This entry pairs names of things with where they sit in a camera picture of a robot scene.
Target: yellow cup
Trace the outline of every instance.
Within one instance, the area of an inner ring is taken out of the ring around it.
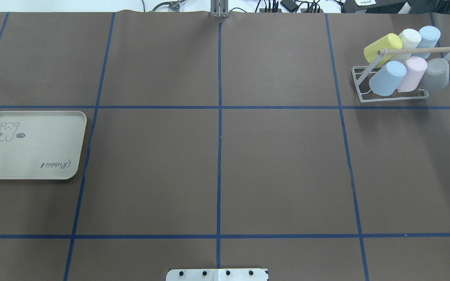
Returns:
[[[398,37],[397,34],[390,33],[387,34],[380,39],[374,41],[369,46],[364,48],[364,57],[366,57],[366,60],[371,63],[377,56],[378,56],[378,50],[382,49],[401,49],[402,48],[402,40]],[[386,61],[391,59],[393,55],[385,55],[380,62],[378,62],[377,66],[381,66]]]

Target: cup rack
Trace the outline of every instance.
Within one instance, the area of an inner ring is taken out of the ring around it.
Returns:
[[[378,62],[382,60],[385,55],[398,55],[401,53],[441,53],[449,52],[443,59],[450,60],[450,47],[439,48],[416,48],[416,49],[398,49],[387,50],[382,49],[378,51],[378,56],[368,66],[354,66],[352,68],[352,77],[354,79],[355,89],[361,103],[371,103],[374,101],[398,101],[398,100],[418,100],[428,98],[428,91],[416,88],[414,91],[403,92],[395,90],[390,96],[378,96],[373,93],[369,87],[369,79],[378,72],[382,66],[376,67]]]

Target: black power adapter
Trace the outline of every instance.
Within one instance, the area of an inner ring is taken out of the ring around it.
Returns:
[[[280,4],[286,8],[289,12],[294,12],[298,10],[298,5],[293,0],[282,0]]]

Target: pink cup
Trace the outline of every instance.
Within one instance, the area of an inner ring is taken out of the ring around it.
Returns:
[[[397,89],[399,91],[414,91],[427,70],[427,61],[422,57],[409,57],[404,65],[407,73]]]

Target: gray cup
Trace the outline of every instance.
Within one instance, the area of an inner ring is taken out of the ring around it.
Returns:
[[[441,91],[449,84],[449,63],[445,59],[430,59],[420,87],[427,91]]]

